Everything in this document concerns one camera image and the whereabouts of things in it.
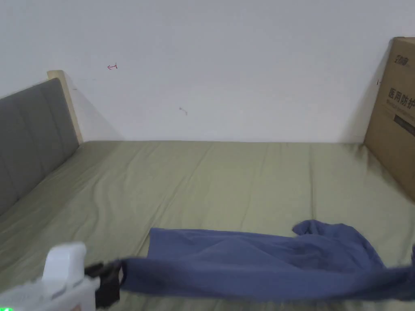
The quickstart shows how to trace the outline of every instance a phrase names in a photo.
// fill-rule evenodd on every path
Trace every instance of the cardboard box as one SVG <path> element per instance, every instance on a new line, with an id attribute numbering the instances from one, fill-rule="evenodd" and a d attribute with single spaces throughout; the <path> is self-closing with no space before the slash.
<path id="1" fill-rule="evenodd" d="M 415 38 L 395 38 L 365 144 L 415 200 Z"/>

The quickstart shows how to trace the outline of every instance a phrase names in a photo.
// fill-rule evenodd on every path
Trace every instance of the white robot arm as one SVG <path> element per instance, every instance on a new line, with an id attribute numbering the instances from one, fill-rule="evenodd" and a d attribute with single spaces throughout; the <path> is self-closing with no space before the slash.
<path id="1" fill-rule="evenodd" d="M 0 311 L 96 311 L 120 299 L 121 263 L 84 267 L 83 243 L 52 248 L 43 275 L 0 294 Z"/>

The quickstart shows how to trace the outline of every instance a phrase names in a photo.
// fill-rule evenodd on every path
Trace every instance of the gray headboard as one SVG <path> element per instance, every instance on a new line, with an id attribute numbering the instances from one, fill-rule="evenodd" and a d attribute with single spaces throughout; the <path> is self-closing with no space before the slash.
<path id="1" fill-rule="evenodd" d="M 0 214 L 78 146 L 58 78 L 0 99 Z"/>

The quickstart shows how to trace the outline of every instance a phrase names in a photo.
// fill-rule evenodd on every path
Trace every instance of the wooden bed frame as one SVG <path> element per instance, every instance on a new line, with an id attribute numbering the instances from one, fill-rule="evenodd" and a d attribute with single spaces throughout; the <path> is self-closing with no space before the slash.
<path id="1" fill-rule="evenodd" d="M 75 109 L 73 108 L 71 93 L 69 92 L 68 83 L 66 82 L 65 72 L 63 70 L 49 70 L 47 74 L 48 80 L 58 78 L 61 82 L 63 94 L 65 95 L 66 103 L 68 105 L 69 114 L 71 115 L 73 128 L 76 132 L 76 138 L 78 138 L 79 144 L 83 143 L 82 133 L 79 128 L 78 119 L 76 118 Z"/>

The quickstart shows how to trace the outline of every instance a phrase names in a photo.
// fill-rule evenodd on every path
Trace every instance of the green bed sheet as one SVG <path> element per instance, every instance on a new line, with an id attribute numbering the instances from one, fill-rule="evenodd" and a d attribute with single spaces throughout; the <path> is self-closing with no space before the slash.
<path id="1" fill-rule="evenodd" d="M 415 206 L 362 145 L 88 142 L 0 216 L 0 291 L 40 276 L 48 250 L 83 241 L 86 264 L 145 256 L 151 227 L 293 236 L 345 223 L 386 265 L 410 262 Z M 414 310 L 387 301 L 254 303 L 122 294 L 111 310 Z"/>

